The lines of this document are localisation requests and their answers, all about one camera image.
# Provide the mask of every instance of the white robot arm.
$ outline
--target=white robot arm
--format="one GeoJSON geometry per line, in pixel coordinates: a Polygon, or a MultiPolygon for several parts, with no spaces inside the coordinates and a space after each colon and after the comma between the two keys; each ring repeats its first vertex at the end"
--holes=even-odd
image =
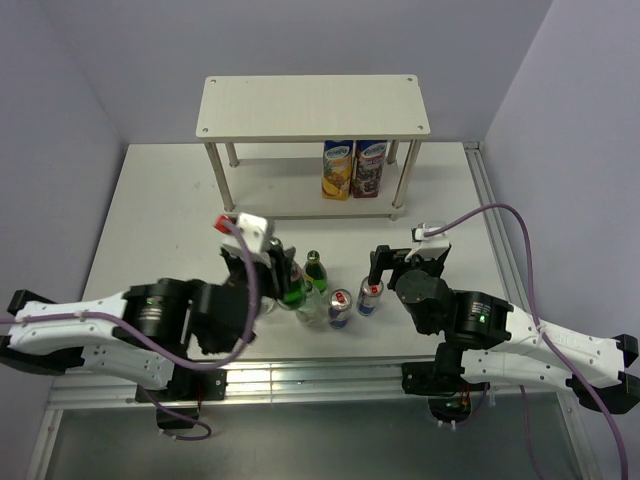
{"type": "Polygon", "coordinates": [[[599,410],[568,366],[543,341],[545,333],[595,388],[611,413],[626,413],[640,400],[640,380],[625,372],[638,357],[635,337],[596,338],[541,321],[504,300],[481,292],[449,289],[440,278],[451,245],[444,233],[412,231],[413,249],[378,246],[371,253],[369,283],[392,270],[394,290],[418,333],[444,332],[433,362],[403,364],[406,393],[449,396],[485,384],[513,384],[573,391],[580,403],[599,410]]]}

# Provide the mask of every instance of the white table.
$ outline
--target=white table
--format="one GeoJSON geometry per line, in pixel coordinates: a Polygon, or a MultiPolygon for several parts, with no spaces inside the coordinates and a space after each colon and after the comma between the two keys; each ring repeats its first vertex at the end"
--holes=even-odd
{"type": "MultiPolygon", "coordinates": [[[[294,149],[295,155],[297,148],[310,146],[285,144],[261,149],[259,144],[238,145],[242,158],[249,159],[273,148],[284,156],[287,149],[294,149]]],[[[320,176],[317,191],[307,194],[320,196],[320,176]]],[[[331,287],[347,288],[355,296],[369,269],[370,250],[382,244],[408,247],[411,227],[424,221],[451,221],[479,206],[461,144],[423,145],[406,206],[405,216],[395,222],[386,218],[278,220],[276,235],[285,246],[297,248],[301,264],[308,250],[318,250],[331,287]]],[[[130,146],[84,299],[104,297],[161,277],[223,281],[228,272],[219,255],[222,237],[213,228],[222,211],[211,165],[201,145],[130,146]]],[[[450,239],[453,249],[443,275],[449,286],[504,297],[483,218],[478,216],[455,228],[450,239]]],[[[433,355],[442,341],[416,333],[394,292],[385,292],[379,311],[372,317],[354,311],[342,330],[312,330],[299,323],[293,313],[276,310],[258,320],[256,333],[258,338],[243,359],[433,355]]],[[[205,358],[193,342],[189,354],[205,358]]]]}

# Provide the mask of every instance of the clear plastic bottle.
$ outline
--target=clear plastic bottle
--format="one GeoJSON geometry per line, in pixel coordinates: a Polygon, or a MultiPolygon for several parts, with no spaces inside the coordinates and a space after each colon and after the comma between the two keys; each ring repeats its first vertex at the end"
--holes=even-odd
{"type": "Polygon", "coordinates": [[[323,308],[320,291],[311,282],[305,282],[305,287],[307,298],[304,305],[296,310],[296,317],[308,324],[321,322],[325,317],[326,309],[323,308]]]}

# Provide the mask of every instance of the shelf leg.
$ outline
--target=shelf leg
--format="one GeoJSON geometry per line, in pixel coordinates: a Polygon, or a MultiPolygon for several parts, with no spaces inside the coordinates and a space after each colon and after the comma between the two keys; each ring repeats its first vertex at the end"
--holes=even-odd
{"type": "Polygon", "coordinates": [[[234,168],[240,165],[240,162],[238,161],[238,154],[236,153],[236,147],[233,145],[233,143],[231,142],[225,143],[224,146],[227,147],[227,155],[229,156],[229,165],[234,168]]]}
{"type": "Polygon", "coordinates": [[[209,161],[213,167],[213,173],[216,175],[216,181],[218,182],[218,188],[220,189],[220,196],[222,196],[222,203],[224,209],[227,212],[233,212],[235,205],[231,198],[231,192],[229,191],[229,184],[227,183],[227,177],[224,176],[224,168],[222,167],[222,161],[220,160],[220,153],[218,153],[218,147],[213,142],[207,142],[204,144],[207,155],[209,155],[209,161]]]}
{"type": "Polygon", "coordinates": [[[407,194],[407,188],[409,187],[411,172],[413,171],[413,166],[416,164],[416,160],[418,159],[418,153],[420,153],[421,145],[421,140],[411,140],[409,151],[407,152],[407,159],[404,162],[400,181],[398,182],[398,190],[396,190],[396,196],[393,199],[392,205],[394,208],[402,208],[404,205],[404,197],[407,194]]]}
{"type": "Polygon", "coordinates": [[[391,145],[389,145],[389,153],[387,153],[387,163],[389,165],[396,163],[399,144],[400,142],[398,140],[391,140],[391,145]]]}

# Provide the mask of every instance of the gray wall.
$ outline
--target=gray wall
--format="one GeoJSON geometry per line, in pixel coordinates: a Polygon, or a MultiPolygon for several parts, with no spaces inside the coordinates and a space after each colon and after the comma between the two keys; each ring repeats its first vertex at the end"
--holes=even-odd
{"type": "MultiPolygon", "coordinates": [[[[533,238],[540,310],[599,336],[640,336],[640,3],[555,0],[486,138],[496,196],[533,238]]],[[[511,224],[524,273],[521,235],[511,224]]],[[[631,369],[640,374],[640,365],[631,369]]],[[[584,412],[604,478],[618,457],[584,412]]],[[[640,407],[618,417],[640,475],[640,407]]]]}
{"type": "MultiPolygon", "coordinates": [[[[0,308],[18,288],[76,300],[122,148],[35,0],[0,2],[0,145],[0,308]]],[[[50,384],[0,365],[3,480],[24,475],[50,384]]]]}
{"type": "Polygon", "coordinates": [[[194,142],[208,75],[415,73],[481,140],[551,0],[43,0],[129,143],[194,142]]]}

